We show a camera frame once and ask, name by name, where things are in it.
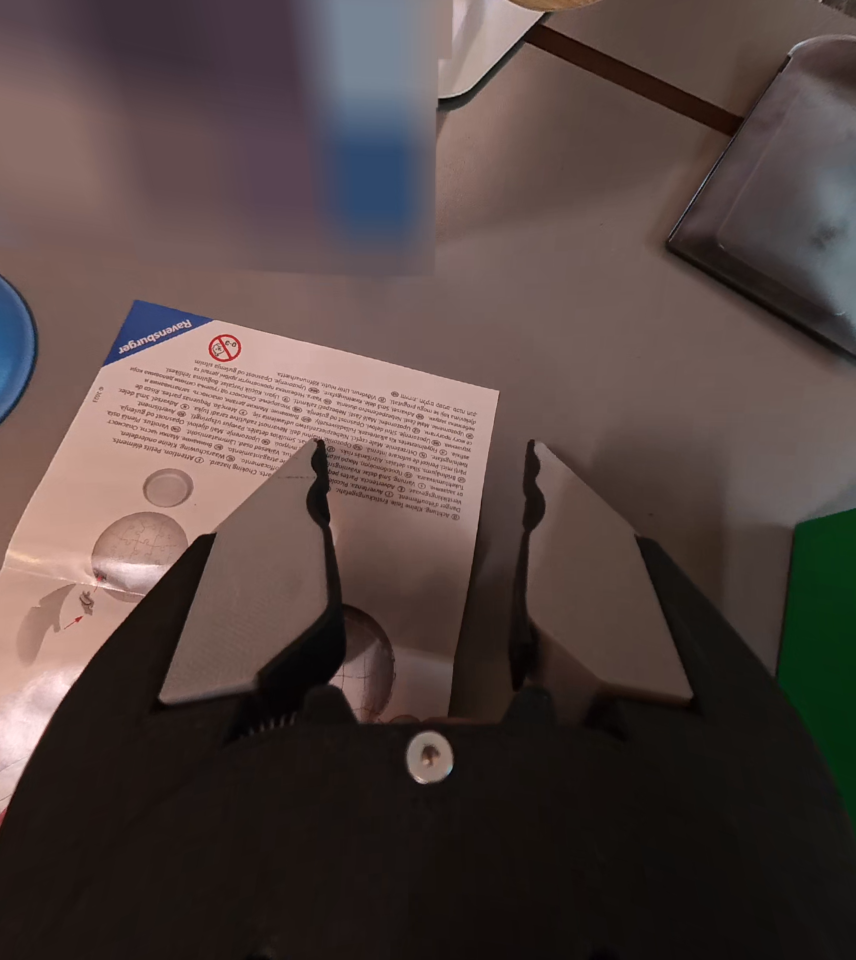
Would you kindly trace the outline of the grey plastic pouch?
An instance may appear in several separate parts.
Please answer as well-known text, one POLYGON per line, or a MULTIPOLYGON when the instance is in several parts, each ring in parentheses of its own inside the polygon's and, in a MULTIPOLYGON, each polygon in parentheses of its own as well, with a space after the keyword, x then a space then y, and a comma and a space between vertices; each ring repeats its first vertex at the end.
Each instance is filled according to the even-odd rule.
POLYGON ((666 246, 856 361, 856 37, 794 46, 666 246))

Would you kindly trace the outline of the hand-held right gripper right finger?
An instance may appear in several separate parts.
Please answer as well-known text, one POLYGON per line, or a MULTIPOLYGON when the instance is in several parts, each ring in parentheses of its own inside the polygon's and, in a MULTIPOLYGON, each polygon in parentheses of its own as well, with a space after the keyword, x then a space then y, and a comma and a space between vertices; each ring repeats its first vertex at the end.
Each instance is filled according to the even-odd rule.
POLYGON ((511 598, 512 688, 554 702, 693 691, 632 526, 538 440, 528 443, 511 598))

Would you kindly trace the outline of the printed instruction leaflet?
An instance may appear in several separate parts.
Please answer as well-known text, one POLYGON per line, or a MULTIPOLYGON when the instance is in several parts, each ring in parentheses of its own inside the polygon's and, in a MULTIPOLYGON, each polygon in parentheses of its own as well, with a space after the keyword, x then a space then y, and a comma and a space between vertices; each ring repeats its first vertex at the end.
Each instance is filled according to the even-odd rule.
POLYGON ((195 537, 325 442, 363 722, 449 706, 499 394, 136 301, 0 571, 0 822, 70 684, 195 537))

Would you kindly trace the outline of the white sign board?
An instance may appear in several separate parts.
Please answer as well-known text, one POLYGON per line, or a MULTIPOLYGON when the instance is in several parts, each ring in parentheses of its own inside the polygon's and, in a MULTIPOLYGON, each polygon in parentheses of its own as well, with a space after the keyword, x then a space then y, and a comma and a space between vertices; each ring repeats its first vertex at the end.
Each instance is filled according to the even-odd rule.
POLYGON ((438 1, 435 6, 440 106, 471 93, 545 15, 510 1, 438 1))

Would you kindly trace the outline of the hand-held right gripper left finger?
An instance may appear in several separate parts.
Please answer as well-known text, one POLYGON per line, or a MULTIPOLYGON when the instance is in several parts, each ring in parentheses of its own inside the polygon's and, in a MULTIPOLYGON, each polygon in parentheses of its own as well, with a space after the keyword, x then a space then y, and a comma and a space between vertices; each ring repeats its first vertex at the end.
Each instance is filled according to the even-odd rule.
POLYGON ((325 444, 310 439, 218 525, 162 704, 299 706, 334 677, 346 630, 328 490, 325 444))

